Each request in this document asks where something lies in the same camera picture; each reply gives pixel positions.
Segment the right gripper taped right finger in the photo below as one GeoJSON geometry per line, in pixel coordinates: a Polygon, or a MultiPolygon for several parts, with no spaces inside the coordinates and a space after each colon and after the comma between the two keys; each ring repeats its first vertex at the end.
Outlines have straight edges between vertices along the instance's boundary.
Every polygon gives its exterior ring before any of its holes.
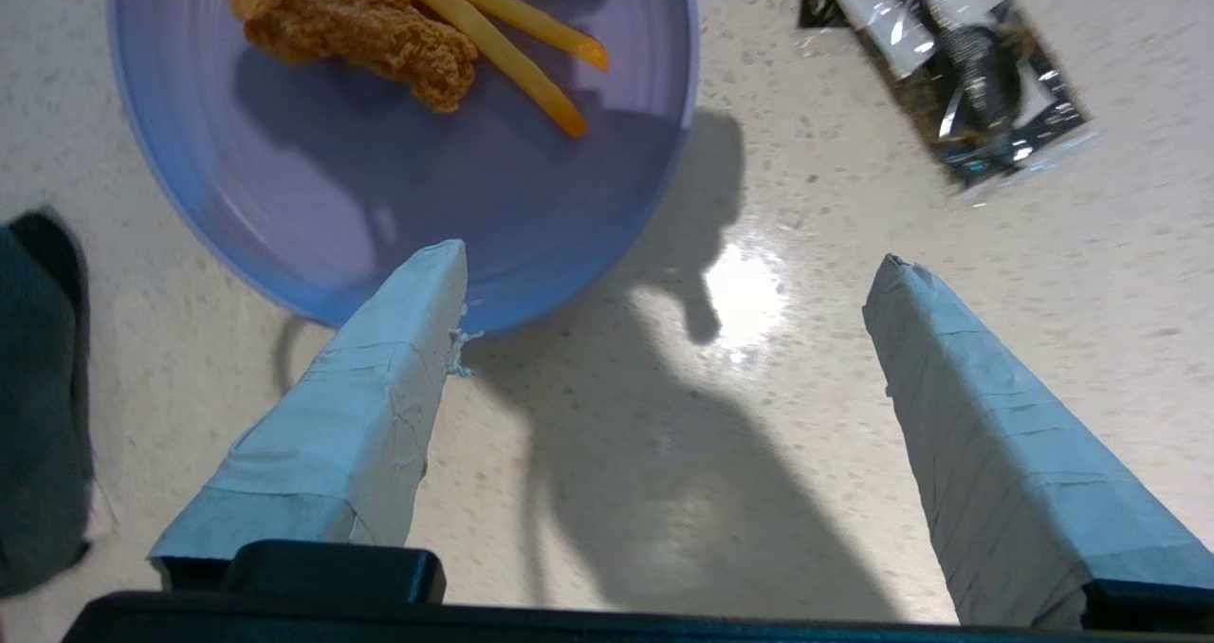
{"type": "Polygon", "coordinates": [[[963,625],[1212,628],[1209,548],[941,277],[887,255],[863,319],[963,625]]]}

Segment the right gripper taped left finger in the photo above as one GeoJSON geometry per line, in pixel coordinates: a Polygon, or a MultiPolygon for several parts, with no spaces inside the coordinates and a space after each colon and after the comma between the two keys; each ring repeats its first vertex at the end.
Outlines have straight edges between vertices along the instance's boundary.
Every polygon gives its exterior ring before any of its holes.
{"type": "Polygon", "coordinates": [[[403,546],[467,288],[458,238],[396,268],[157,539],[165,588],[217,585],[257,541],[403,546]]]}

